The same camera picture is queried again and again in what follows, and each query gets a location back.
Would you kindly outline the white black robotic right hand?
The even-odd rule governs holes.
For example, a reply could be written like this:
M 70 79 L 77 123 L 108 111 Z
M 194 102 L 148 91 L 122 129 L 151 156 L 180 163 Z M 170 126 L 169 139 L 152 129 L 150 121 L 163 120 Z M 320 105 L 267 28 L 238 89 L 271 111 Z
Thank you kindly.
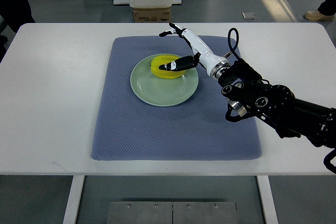
M 210 47 L 193 31 L 181 28 L 173 23 L 169 23 L 169 26 L 171 29 L 160 33 L 159 36 L 164 37 L 168 34 L 177 34 L 187 42 L 194 54 L 180 57 L 165 65 L 160 65 L 160 69 L 165 69 L 167 71 L 183 71 L 195 68 L 200 64 L 206 69 L 208 76 L 216 80 L 220 78 L 224 71 L 230 68 L 229 61 L 225 57 L 214 54 Z

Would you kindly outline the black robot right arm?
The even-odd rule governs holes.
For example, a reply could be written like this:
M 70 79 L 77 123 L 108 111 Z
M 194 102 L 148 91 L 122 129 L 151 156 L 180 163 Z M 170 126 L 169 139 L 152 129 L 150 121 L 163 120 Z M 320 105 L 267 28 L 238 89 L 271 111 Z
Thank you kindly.
M 271 85 L 236 53 L 237 45 L 228 43 L 236 61 L 215 73 L 221 93 L 228 100 L 226 120 L 238 122 L 257 117 L 275 129 L 280 138 L 305 136 L 315 147 L 328 147 L 323 160 L 335 172 L 335 109 L 297 99 L 283 85 Z

